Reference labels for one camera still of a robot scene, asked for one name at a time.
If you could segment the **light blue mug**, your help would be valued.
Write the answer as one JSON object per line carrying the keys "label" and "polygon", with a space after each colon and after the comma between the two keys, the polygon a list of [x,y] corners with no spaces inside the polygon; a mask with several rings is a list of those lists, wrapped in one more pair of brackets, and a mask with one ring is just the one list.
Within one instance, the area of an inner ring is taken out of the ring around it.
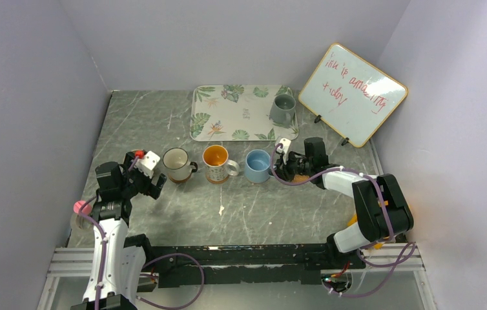
{"label": "light blue mug", "polygon": [[270,178],[271,156],[261,149],[250,151],[245,158],[244,175],[253,184],[266,182]]}

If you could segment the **smooth wooden coaster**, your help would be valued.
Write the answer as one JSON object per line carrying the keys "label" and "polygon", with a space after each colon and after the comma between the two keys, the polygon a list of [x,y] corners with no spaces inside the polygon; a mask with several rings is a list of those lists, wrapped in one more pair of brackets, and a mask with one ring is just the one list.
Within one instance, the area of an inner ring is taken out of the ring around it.
{"label": "smooth wooden coaster", "polygon": [[186,178],[179,180],[179,179],[174,178],[171,174],[168,175],[170,181],[173,183],[185,183],[186,181],[188,181],[191,178],[191,176],[192,176],[192,173],[190,173]]}

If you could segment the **white mug black rim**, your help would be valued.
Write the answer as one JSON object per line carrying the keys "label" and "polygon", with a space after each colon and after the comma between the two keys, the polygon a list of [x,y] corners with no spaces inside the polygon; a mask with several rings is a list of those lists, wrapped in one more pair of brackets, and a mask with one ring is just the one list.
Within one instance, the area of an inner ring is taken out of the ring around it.
{"label": "white mug black rim", "polygon": [[167,150],[162,157],[162,162],[167,169],[167,175],[171,174],[179,180],[198,171],[197,163],[191,161],[188,152],[182,148]]}

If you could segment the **grey-green mug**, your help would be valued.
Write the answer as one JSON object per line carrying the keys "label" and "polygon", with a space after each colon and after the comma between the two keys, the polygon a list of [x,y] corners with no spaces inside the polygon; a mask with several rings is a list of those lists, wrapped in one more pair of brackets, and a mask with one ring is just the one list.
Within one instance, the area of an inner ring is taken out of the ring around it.
{"label": "grey-green mug", "polygon": [[274,98],[269,119],[283,127],[289,127],[295,116],[295,108],[296,101],[293,96],[280,94]]}

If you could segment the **yellow-inside patterned mug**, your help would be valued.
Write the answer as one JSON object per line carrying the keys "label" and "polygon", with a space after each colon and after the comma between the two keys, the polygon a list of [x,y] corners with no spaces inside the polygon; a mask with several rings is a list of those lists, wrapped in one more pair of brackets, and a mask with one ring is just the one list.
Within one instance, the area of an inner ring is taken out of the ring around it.
{"label": "yellow-inside patterned mug", "polygon": [[213,184],[225,182],[230,176],[237,176],[240,173],[240,166],[237,162],[229,159],[227,149],[221,145],[208,146],[202,159],[205,168],[205,177]]}

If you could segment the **woven rattan coaster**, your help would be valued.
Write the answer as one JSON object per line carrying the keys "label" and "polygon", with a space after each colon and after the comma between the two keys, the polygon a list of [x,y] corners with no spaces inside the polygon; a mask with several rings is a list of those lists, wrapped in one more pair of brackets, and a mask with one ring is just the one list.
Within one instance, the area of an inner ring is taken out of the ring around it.
{"label": "woven rattan coaster", "polygon": [[309,182],[309,179],[310,179],[309,176],[297,174],[291,181],[291,184],[296,186],[306,184]]}

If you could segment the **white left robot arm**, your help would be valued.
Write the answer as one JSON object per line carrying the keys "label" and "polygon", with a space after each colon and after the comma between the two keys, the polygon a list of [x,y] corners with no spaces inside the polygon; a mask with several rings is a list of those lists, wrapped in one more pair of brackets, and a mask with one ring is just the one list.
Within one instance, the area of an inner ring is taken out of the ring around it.
{"label": "white left robot arm", "polygon": [[95,196],[75,204],[79,216],[94,226],[94,253],[87,288],[73,309],[135,309],[141,271],[154,253],[144,235],[128,236],[131,199],[139,194],[158,199],[166,175],[154,170],[160,157],[152,151],[126,153],[123,163],[96,167]]}

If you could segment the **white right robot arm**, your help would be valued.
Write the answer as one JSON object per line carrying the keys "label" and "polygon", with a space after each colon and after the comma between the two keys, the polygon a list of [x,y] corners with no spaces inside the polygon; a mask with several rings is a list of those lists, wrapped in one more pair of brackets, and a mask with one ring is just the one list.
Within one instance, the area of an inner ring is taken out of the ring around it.
{"label": "white right robot arm", "polygon": [[334,268],[342,267],[350,252],[410,231],[414,218],[396,177],[370,175],[330,163],[322,138],[304,141],[303,154],[291,151],[291,140],[279,138],[271,159],[272,175],[284,185],[312,183],[319,189],[335,191],[354,202],[356,221],[329,237],[325,260]]}

